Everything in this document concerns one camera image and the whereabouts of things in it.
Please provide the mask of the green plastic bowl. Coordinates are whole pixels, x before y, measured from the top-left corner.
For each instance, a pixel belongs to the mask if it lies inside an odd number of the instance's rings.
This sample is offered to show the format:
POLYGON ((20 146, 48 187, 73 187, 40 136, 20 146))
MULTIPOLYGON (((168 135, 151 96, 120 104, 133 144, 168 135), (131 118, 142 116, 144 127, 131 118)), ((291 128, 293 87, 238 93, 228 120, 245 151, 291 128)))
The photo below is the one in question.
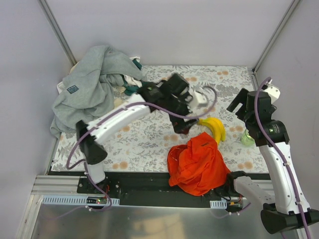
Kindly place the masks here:
POLYGON ((245 129, 245 131, 243 132, 240 142, 247 147, 255 144, 253 137, 250 136, 249 131, 247 129, 245 129))

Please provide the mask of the orange cloth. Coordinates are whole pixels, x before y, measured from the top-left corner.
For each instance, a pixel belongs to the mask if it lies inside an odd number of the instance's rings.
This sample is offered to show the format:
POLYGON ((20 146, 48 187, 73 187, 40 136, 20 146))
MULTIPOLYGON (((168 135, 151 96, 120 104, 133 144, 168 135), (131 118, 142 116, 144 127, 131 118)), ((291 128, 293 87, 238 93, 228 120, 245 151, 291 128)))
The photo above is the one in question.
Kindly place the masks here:
POLYGON ((193 196, 202 196, 222 186, 230 173, 217 142, 205 132, 187 144, 172 147, 167 155, 167 168, 169 185, 193 196))

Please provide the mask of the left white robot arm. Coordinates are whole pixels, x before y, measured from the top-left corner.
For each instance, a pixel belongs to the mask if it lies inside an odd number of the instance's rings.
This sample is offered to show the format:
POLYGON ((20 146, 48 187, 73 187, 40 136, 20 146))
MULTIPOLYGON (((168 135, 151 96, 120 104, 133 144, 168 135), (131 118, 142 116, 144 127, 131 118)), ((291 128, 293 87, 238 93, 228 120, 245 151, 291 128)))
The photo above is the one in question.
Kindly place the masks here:
POLYGON ((160 109, 172 113, 169 119, 175 133, 188 134, 198 119, 184 120, 184 117, 206 102, 201 92, 192 90, 181 75, 174 73, 167 81, 145 83, 122 106, 104 115, 100 122, 77 122, 77 139, 85 155, 87 174, 95 184, 105 180, 103 161, 108 154, 102 144, 124 126, 160 109))

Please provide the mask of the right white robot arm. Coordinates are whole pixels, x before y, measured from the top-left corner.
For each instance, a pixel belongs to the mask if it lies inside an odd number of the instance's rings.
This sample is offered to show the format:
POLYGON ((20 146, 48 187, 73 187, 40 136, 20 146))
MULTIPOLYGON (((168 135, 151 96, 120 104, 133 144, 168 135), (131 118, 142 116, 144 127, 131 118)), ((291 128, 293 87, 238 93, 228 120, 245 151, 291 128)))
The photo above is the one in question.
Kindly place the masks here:
POLYGON ((264 157, 274 195, 269 195, 243 171, 229 173, 225 186, 260 209, 261 221, 268 233, 304 229, 310 239, 309 226, 319 221, 319 212, 310 207, 301 190, 291 158, 290 139, 285 125, 272 119, 276 110, 272 102, 273 97, 267 91, 241 89, 227 110, 233 112, 241 104, 236 115, 245 123, 264 157))

